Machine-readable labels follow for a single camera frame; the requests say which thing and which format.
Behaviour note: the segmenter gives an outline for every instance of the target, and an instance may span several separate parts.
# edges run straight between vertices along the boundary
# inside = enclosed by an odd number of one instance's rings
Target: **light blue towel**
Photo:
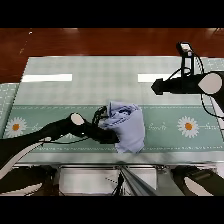
[[[144,147],[145,126],[142,110],[135,104],[110,102],[107,106],[109,118],[100,127],[116,132],[120,142],[115,144],[119,153],[139,152]]]

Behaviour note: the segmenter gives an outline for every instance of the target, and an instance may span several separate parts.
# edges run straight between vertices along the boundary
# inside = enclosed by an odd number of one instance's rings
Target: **daisy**
[[[72,139],[72,138],[75,138],[75,136],[72,135],[71,133],[68,133],[67,135],[65,135],[65,138],[70,138],[70,139]]]
[[[26,128],[26,121],[21,117],[15,117],[8,122],[5,131],[9,138],[13,138],[22,135]]]
[[[194,118],[186,116],[182,117],[179,119],[177,127],[179,128],[178,130],[182,132],[182,135],[185,135],[185,137],[194,138],[199,133],[199,127]]]

